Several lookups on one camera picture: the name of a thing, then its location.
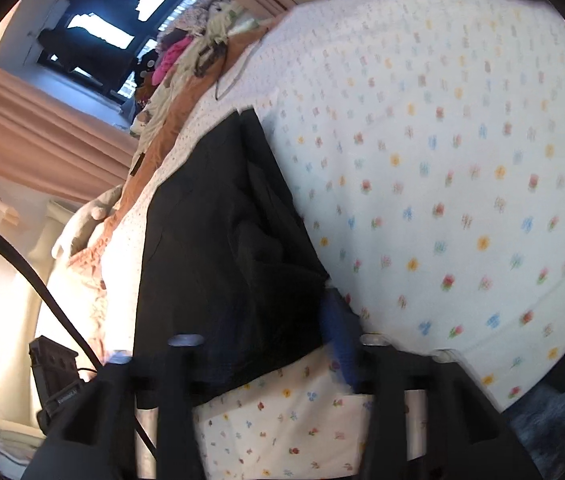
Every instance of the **stuffed animal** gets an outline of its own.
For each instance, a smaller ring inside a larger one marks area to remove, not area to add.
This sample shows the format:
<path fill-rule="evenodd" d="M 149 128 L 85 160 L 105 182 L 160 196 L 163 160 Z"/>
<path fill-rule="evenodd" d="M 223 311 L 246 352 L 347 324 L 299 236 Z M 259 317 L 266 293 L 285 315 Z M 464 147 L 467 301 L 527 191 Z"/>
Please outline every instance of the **stuffed animal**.
<path fill-rule="evenodd" d="M 111 214 L 122 195 L 122 184 L 105 191 L 98 198 L 83 205 L 69 219 L 62 233 L 51 249 L 51 256 L 69 260 L 71 256 L 87 247 L 99 224 Z"/>
<path fill-rule="evenodd" d="M 102 215 L 102 222 L 100 222 L 96 228 L 94 229 L 94 232 L 91 233 L 91 236 L 89 236 L 89 241 L 86 243 L 87 247 L 91 247 L 93 244 L 96 243 L 96 240 L 98 240 L 98 238 L 100 238 L 100 235 L 102 234 L 102 232 L 104 232 L 104 219 L 108 218 L 109 216 L 111 216 L 112 214 L 114 214 L 115 211 L 117 211 L 120 208 L 120 200 L 118 200 L 118 202 L 115 203 L 114 207 L 112 207 L 109 211 L 105 212 L 104 208 L 102 212 L 97 211 L 98 208 L 94 208 L 92 211 L 92 216 L 94 215 L 94 213 L 98 214 L 99 216 Z"/>

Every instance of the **bed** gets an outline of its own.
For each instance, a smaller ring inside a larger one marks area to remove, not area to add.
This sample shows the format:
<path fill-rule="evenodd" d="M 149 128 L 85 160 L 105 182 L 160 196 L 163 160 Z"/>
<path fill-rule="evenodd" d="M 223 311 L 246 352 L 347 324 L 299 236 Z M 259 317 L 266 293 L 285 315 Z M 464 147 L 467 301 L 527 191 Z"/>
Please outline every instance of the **bed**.
<path fill-rule="evenodd" d="M 565 21 L 555 10 L 309 4 L 247 48 L 218 95 L 195 105 L 107 245 L 109 351 L 133 349 L 156 189 L 211 127 L 253 107 L 317 254 L 369 332 L 412 352 L 453 349 L 501 410 L 565 352 Z M 370 401 L 348 395 L 329 349 L 317 350 L 196 408 L 208 474 L 351 474 Z M 147 426 L 154 417 L 142 414 Z"/>

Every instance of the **black cable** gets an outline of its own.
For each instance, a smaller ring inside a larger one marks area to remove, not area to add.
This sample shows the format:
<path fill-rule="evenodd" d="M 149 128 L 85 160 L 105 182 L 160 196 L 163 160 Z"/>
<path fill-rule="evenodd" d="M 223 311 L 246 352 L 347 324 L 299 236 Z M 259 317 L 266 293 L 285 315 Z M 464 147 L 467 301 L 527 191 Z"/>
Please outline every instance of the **black cable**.
<path fill-rule="evenodd" d="M 41 280 L 38 273 L 34 270 L 34 268 L 29 264 L 27 260 L 24 259 L 22 254 L 20 254 L 12 244 L 10 244 L 5 238 L 0 234 L 0 255 L 7 260 L 10 264 L 14 266 L 14 268 L 20 272 L 24 278 L 29 282 L 29 284 L 34 288 L 36 293 L 40 296 L 40 298 L 44 301 L 44 303 L 49 307 L 51 313 L 56 317 L 58 322 L 62 325 L 62 327 L 69 333 L 69 335 L 73 338 L 73 340 L 78 343 L 81 350 L 85 353 L 89 361 L 91 361 L 94 368 L 98 371 L 102 368 L 102 363 L 96 356 L 96 353 L 93 349 L 89 346 L 85 338 L 82 337 L 82 334 L 76 329 L 75 326 L 70 322 L 67 315 L 62 311 L 60 306 L 57 304 L 56 300 L 54 300 L 53 296 L 49 292 L 49 289 L 44 284 L 43 280 Z M 156 457 L 156 446 L 154 446 L 153 442 L 151 442 L 150 438 L 147 436 L 144 428 L 140 424 L 140 422 L 135 419 L 135 430 L 136 433 L 140 436 L 142 441 L 145 443 L 145 446 L 149 449 L 153 457 Z"/>
<path fill-rule="evenodd" d="M 233 81 L 229 84 L 227 89 L 224 92 L 222 92 L 222 95 L 219 96 L 218 89 L 220 88 L 220 79 L 222 78 L 223 72 L 225 71 L 225 67 L 227 65 L 227 56 L 229 55 L 229 44 L 227 44 L 227 47 L 225 49 L 225 57 L 222 60 L 222 66 L 220 67 L 220 74 L 218 75 L 218 79 L 216 79 L 216 91 L 214 93 L 214 97 L 216 98 L 216 101 L 220 101 L 222 98 L 224 98 L 224 96 L 226 96 L 231 91 L 231 89 L 236 85 L 236 83 L 240 81 L 240 78 L 242 77 L 243 72 L 245 71 L 245 68 L 249 63 L 249 60 L 261 47 L 262 40 L 264 40 L 264 37 L 269 33 L 270 30 L 271 29 L 267 28 L 265 33 L 261 36 L 260 40 L 258 40 L 256 45 L 251 49 L 251 51 L 249 51 L 249 54 L 247 54 L 246 56 L 245 62 L 243 62 L 242 66 L 240 67 L 240 70 L 238 71 L 238 74 L 236 75 L 236 77 L 234 77 Z"/>

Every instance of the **orange blanket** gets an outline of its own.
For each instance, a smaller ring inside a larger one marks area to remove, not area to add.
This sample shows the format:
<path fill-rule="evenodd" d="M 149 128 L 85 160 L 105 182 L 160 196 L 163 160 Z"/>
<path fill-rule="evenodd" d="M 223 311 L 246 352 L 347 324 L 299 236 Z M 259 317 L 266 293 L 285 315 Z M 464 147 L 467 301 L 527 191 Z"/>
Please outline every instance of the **orange blanket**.
<path fill-rule="evenodd" d="M 160 132 L 151 142 L 147 153 L 138 169 L 132 176 L 120 199 L 120 208 L 114 215 L 104 221 L 104 231 L 94 245 L 75 254 L 69 260 L 69 267 L 75 272 L 97 280 L 102 288 L 105 288 L 101 280 L 101 256 L 107 244 L 112 239 L 114 229 L 136 203 L 140 193 L 145 188 L 154 172 L 160 167 L 165 156 L 173 148 L 178 135 L 189 114 L 194 109 L 198 100 L 211 86 L 233 67 L 234 63 L 250 44 L 260 40 L 269 30 L 272 30 L 281 20 L 282 15 L 261 26 L 242 34 L 231 36 L 227 41 L 226 57 L 216 59 L 207 69 L 203 77 L 191 76 L 183 86 L 181 92 L 170 105 L 168 115 Z"/>

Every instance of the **pink clothing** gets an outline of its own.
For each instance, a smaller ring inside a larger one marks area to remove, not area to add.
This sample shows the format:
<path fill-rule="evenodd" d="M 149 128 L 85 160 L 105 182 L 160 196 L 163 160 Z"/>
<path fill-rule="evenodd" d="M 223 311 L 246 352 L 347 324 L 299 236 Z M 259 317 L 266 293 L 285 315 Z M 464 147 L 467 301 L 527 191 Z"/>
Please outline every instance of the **pink clothing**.
<path fill-rule="evenodd" d="M 187 36 L 169 47 L 169 49 L 166 51 L 166 54 L 163 56 L 162 61 L 151 76 L 152 85 L 158 86 L 162 82 L 162 79 L 165 78 L 166 73 L 169 72 L 169 69 L 171 69 L 176 61 L 178 61 L 178 58 L 182 56 L 182 53 L 186 50 L 186 48 L 193 40 L 193 36 Z"/>

